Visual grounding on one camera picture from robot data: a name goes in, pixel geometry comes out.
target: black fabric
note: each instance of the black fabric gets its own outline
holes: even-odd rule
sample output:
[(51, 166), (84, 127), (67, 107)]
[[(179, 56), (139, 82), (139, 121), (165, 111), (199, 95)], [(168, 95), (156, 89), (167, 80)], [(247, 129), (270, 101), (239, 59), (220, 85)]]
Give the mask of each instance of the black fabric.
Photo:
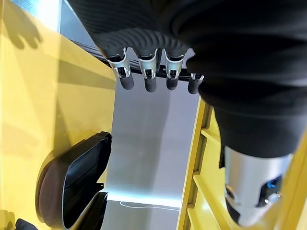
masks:
[(33, 224), (23, 220), (17, 219), (16, 221), (16, 230), (38, 230)]
[[(262, 157), (295, 151), (307, 126), (307, 1), (69, 3), (107, 54), (123, 46), (140, 53), (164, 47), (174, 54), (192, 47), (187, 67), (206, 74), (199, 92), (219, 110), (223, 145)], [(170, 90), (177, 86), (175, 80), (166, 84)]]
[(132, 47), (140, 56), (166, 48), (172, 56), (188, 47), (159, 31), (150, 2), (145, 0), (68, 0), (95, 44), (106, 56)]

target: yellow shelf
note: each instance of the yellow shelf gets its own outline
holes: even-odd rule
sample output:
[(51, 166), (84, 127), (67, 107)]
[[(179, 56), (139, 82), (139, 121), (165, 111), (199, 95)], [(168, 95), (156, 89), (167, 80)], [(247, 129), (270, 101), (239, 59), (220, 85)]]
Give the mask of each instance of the yellow shelf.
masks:
[(208, 140), (212, 141), (214, 144), (220, 145), (220, 136), (214, 131), (211, 131), (207, 128), (202, 128), (201, 134), (204, 135)]

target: black padded object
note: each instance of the black padded object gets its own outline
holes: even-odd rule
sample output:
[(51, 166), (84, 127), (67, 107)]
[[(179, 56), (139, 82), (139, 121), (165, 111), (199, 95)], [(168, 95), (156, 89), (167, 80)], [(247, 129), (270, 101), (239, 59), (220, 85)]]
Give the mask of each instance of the black padded object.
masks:
[(86, 215), (82, 218), (77, 230), (100, 230), (106, 212), (107, 193), (95, 195)]
[(167, 78), (166, 79), (166, 87), (169, 89), (169, 90), (174, 90), (178, 85), (178, 79), (175, 79), (175, 78)]
[(109, 133), (98, 133), (54, 158), (42, 170), (35, 204), (48, 226), (69, 229), (103, 189), (97, 180), (106, 169), (111, 139)]
[(165, 48), (171, 56), (188, 47), (159, 31), (148, 0), (68, 0), (87, 32), (105, 56), (132, 47), (141, 56)]
[(193, 80), (190, 78), (189, 84), (188, 84), (188, 92), (191, 94), (197, 94), (198, 93), (198, 87), (202, 83), (202, 80), (195, 79)]
[(154, 92), (157, 89), (157, 80), (156, 78), (144, 79), (145, 89), (148, 92)]
[(15, 226), (16, 230), (38, 230), (33, 224), (30, 224), (23, 219), (18, 219)]
[(132, 90), (134, 87), (134, 80), (132, 77), (132, 74), (130, 74), (129, 77), (127, 78), (120, 78), (120, 83), (122, 85), (122, 87), (126, 90)]

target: white wall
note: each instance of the white wall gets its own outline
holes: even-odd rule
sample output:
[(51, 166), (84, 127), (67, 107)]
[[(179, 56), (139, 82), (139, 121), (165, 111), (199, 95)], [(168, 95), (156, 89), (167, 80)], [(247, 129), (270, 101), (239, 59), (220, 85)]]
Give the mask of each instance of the white wall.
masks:
[[(60, 32), (69, 39), (94, 46), (65, 1)], [(136, 58), (131, 51), (129, 58)], [(148, 93), (142, 75), (133, 76), (135, 86), (131, 91), (117, 83), (106, 190), (110, 195), (180, 200), (198, 96), (188, 93), (187, 82), (179, 82), (171, 92), (165, 79), (160, 78), (156, 92)], [(178, 212), (161, 209), (127, 209), (112, 201), (106, 212), (104, 230), (173, 230), (178, 216)], [(157, 227), (158, 220), (164, 227)]]

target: silver metal cylinder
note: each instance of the silver metal cylinder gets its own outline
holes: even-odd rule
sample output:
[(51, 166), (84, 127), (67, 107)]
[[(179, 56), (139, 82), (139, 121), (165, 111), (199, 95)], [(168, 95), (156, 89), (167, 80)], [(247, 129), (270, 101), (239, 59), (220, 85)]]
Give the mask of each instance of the silver metal cylinder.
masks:
[(165, 57), (166, 57), (165, 70), (166, 70), (167, 77), (169, 79), (170, 78), (178, 79), (179, 73), (181, 72), (184, 55), (182, 56), (182, 59), (173, 61), (173, 60), (170, 60), (170, 58), (168, 57), (168, 55), (165, 51)]
[(262, 188), (275, 178), (283, 178), (292, 157), (292, 154), (277, 158), (253, 157), (225, 147), (225, 198), (237, 224), (243, 227), (255, 224), (279, 200), (279, 191), (261, 194)]
[(124, 53), (124, 58), (119, 61), (119, 62), (113, 62), (108, 60), (110, 66), (112, 67), (114, 73), (119, 77), (122, 78), (123, 74), (125, 73), (125, 77), (129, 77), (131, 74), (131, 70), (130, 70), (130, 64), (129, 64), (129, 60), (127, 58), (126, 55), (126, 49), (124, 48), (123, 50)]
[[(157, 50), (158, 49), (155, 50), (154, 57), (150, 60), (144, 60), (139, 58), (140, 69), (145, 79), (155, 78), (155, 73), (157, 69)], [(147, 70), (151, 72), (150, 76), (147, 76)]]

